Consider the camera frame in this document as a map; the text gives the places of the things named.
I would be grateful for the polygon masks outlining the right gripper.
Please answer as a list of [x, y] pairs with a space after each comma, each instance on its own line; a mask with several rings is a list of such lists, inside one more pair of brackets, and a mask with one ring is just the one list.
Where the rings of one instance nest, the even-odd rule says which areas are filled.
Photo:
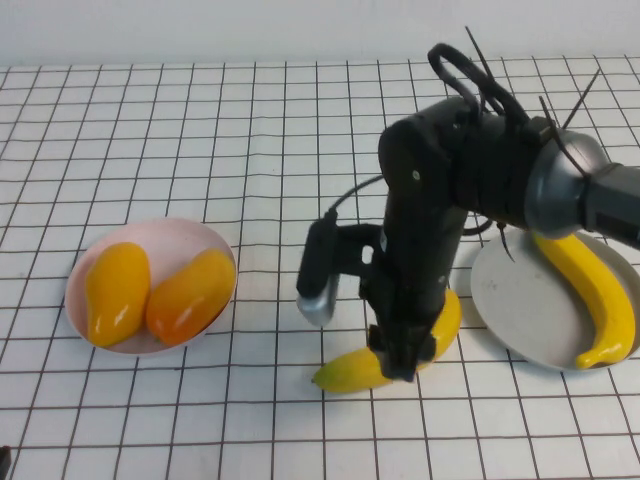
[[[465, 211], [416, 199], [389, 199], [371, 262], [360, 292], [376, 314], [384, 335], [428, 331], [445, 302], [445, 290], [465, 224]], [[435, 338], [428, 332], [417, 359], [433, 361]], [[389, 341], [383, 375], [413, 382], [415, 349]]]

